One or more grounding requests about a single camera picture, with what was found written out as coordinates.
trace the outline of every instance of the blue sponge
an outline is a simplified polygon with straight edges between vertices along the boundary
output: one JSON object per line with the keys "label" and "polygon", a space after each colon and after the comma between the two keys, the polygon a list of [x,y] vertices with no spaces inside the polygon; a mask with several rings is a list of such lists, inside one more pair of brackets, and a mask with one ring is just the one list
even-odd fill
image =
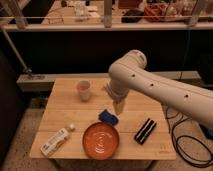
{"label": "blue sponge", "polygon": [[105,109],[103,112],[99,114],[98,119],[102,122],[109,123],[111,125],[116,125],[118,123],[118,118],[115,115],[112,115]]}

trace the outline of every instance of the table top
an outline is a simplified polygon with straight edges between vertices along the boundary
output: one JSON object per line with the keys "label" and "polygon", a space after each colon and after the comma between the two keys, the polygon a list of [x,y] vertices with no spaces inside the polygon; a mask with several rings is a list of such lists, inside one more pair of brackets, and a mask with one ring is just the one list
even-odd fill
{"label": "table top", "polygon": [[[91,82],[92,97],[82,102],[77,94],[77,82],[87,79]],[[44,115],[34,139],[30,157],[43,158],[40,147],[59,129],[73,122],[74,132],[50,158],[87,159],[82,137],[84,131],[98,122],[98,115],[104,109],[114,114],[113,102],[104,86],[108,78],[58,78],[55,81]],[[168,125],[159,102],[130,90],[122,114],[117,115],[115,126],[120,136],[119,147],[112,159],[173,160],[176,158]],[[148,119],[157,122],[153,133],[143,145],[133,138]]]}

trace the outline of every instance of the bowl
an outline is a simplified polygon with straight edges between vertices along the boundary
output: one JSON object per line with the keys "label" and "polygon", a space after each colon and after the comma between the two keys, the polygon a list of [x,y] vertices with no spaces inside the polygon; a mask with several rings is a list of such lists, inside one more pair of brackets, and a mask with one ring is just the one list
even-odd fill
{"label": "bowl", "polygon": [[82,143],[88,157],[105,160],[115,154],[119,145],[119,135],[110,124],[97,122],[86,129]]}

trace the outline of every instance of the cup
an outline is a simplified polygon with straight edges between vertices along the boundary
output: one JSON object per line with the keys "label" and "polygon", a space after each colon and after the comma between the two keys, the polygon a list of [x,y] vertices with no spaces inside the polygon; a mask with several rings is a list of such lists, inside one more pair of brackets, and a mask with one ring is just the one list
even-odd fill
{"label": "cup", "polygon": [[91,96],[90,82],[88,80],[81,80],[77,84],[77,91],[82,101],[88,101]]}

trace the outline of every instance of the tiled floor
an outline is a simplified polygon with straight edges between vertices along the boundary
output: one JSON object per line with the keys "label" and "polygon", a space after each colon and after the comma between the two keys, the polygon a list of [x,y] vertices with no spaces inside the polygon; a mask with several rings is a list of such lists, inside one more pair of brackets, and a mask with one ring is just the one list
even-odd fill
{"label": "tiled floor", "polygon": [[[32,159],[29,157],[30,148],[41,120],[43,108],[28,108],[23,115],[17,133],[14,137],[10,151],[6,157],[2,171],[56,171],[57,169],[48,159]],[[197,123],[188,121],[177,130],[177,134],[190,134],[202,139],[211,150],[213,150],[213,141],[207,141],[202,135]],[[191,141],[184,142],[184,147],[193,155],[199,158],[207,158],[206,152],[199,148],[198,144]],[[59,160],[63,169],[69,171],[139,171],[143,170],[149,162],[144,161],[95,161],[95,160]],[[155,171],[213,171],[213,166],[205,169],[197,169],[189,166],[179,156],[174,161],[159,161],[154,169]]]}

